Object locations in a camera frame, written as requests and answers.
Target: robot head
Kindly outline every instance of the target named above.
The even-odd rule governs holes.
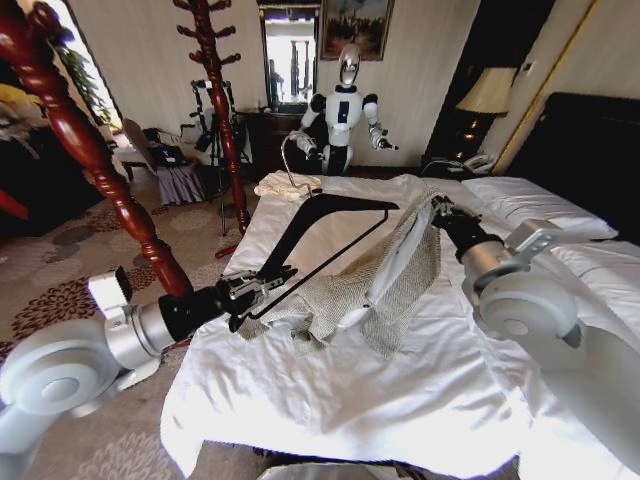
[[[340,52],[340,82],[343,85],[353,85],[360,68],[360,50],[355,43],[344,46]]]

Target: white humanoid robot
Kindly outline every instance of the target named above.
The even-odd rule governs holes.
[[[369,94],[362,97],[355,86],[356,76],[360,69],[360,51],[350,43],[340,53],[340,84],[328,97],[316,93],[309,102],[307,111],[302,117],[301,130],[294,130],[289,139],[296,142],[307,159],[321,159],[324,175],[342,175],[353,157],[351,148],[351,130],[355,128],[364,112],[369,124],[369,137],[374,150],[394,149],[398,147],[389,143],[387,130],[383,130],[378,120],[378,96]],[[304,133],[318,115],[324,112],[329,129],[329,143],[320,155],[314,140]]]

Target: black headboard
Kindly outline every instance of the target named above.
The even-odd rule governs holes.
[[[552,94],[506,175],[570,200],[640,245],[640,100]]]

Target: wooden coat stand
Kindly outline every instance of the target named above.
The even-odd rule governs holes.
[[[193,14],[195,31],[181,25],[178,26],[178,33],[187,37],[195,38],[200,45],[200,50],[190,53],[189,58],[194,62],[204,66],[207,76],[211,81],[211,104],[216,114],[220,118],[220,132],[222,133],[222,150],[227,161],[227,170],[231,176],[231,191],[233,202],[235,203],[236,218],[238,228],[244,235],[249,225],[249,212],[247,211],[247,199],[244,194],[242,177],[238,166],[238,151],[229,123],[229,102],[222,87],[222,66],[240,60],[240,54],[230,55],[222,60],[218,57],[216,49],[216,38],[227,37],[236,32],[234,26],[223,28],[219,32],[214,32],[211,26],[209,14],[212,11],[223,10],[231,6],[231,0],[219,0],[213,5],[209,5],[208,0],[173,0],[175,6],[184,10],[189,10]],[[233,253],[235,246],[226,248],[216,253],[216,258]]]

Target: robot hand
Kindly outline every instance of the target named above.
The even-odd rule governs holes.
[[[379,123],[369,125],[369,137],[374,150],[398,150],[398,146],[387,140],[388,130],[384,130]]]
[[[316,142],[306,133],[293,130],[287,139],[296,143],[296,146],[304,152],[307,160],[322,160],[322,153],[318,151]]]

